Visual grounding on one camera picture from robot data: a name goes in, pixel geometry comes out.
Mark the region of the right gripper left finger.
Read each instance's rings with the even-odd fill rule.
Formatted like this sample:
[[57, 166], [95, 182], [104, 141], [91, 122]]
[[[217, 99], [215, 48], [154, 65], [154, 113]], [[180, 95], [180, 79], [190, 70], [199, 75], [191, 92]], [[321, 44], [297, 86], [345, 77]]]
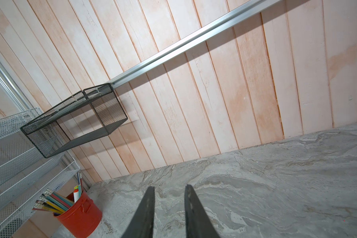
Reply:
[[155, 187], [146, 190], [122, 238], [152, 238], [155, 215]]

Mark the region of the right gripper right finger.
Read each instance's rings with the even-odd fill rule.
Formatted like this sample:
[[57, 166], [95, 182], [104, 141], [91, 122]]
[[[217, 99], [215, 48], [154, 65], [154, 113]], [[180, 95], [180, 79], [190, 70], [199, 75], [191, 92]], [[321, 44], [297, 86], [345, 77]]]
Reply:
[[185, 187], [184, 208], [187, 238], [220, 238], [190, 184]]

